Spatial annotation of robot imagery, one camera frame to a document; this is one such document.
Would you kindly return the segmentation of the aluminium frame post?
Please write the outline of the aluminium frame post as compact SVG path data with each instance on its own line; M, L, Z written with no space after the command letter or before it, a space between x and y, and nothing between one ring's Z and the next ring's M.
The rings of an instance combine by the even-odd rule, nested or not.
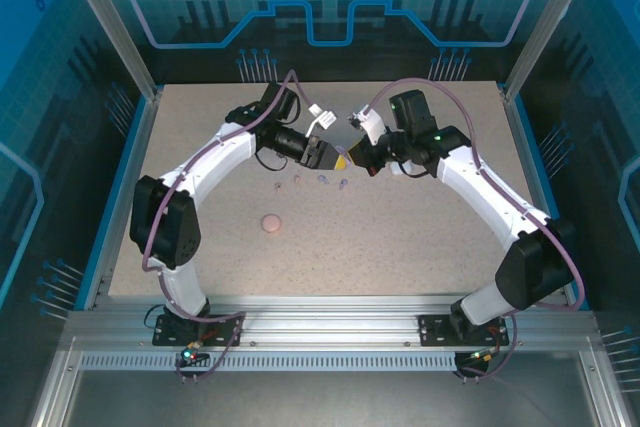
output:
M514 103L573 0L549 0L505 83L506 103Z
M86 0L146 101L158 97L156 84L112 0Z

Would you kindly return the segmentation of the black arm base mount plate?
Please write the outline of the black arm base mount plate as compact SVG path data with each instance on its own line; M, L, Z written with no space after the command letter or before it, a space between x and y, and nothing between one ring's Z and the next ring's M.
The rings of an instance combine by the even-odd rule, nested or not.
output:
M508 346L506 322L496 318L480 326L453 315L420 315L418 335L422 347Z
M197 323L174 315L161 314L153 328L152 345L160 347L186 347L200 341L205 347L224 347L230 340L235 321Z

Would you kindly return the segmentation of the aluminium extrusion rail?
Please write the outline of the aluminium extrusion rail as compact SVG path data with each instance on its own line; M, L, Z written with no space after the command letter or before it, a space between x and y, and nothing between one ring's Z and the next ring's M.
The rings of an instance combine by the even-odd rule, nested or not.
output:
M246 314L243 351L414 351L421 314L447 314L458 295L230 296L210 299L215 313ZM150 296L100 296L89 311L69 314L59 347L77 351L149 351L143 317ZM516 316L520 352L583 351L603 342L590 311L532 307Z

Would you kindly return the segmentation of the printed blue side panel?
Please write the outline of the printed blue side panel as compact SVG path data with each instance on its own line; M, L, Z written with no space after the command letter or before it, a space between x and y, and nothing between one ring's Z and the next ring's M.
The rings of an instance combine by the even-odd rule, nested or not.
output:
M640 0L553 0L520 89L553 209L640 427Z
M143 100L86 0L0 0L0 427L27 427Z

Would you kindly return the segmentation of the blue table edge rail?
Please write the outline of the blue table edge rail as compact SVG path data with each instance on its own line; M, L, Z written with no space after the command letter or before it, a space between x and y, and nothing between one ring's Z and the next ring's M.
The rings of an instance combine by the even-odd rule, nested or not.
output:
M108 275L116 266L134 187L142 169L161 96L162 89L153 100L142 97L136 108L76 296L74 311L87 311L94 307L104 275Z
M517 95L514 100L503 99L504 111L513 135L516 150L522 165L532 203L551 216L552 219L563 219L559 213L549 177L545 170L542 156L535 139L531 122L524 103ZM589 311L586 296L580 304L579 288L575 280L562 288L566 306L553 306L551 300L539 301L536 306L554 311Z

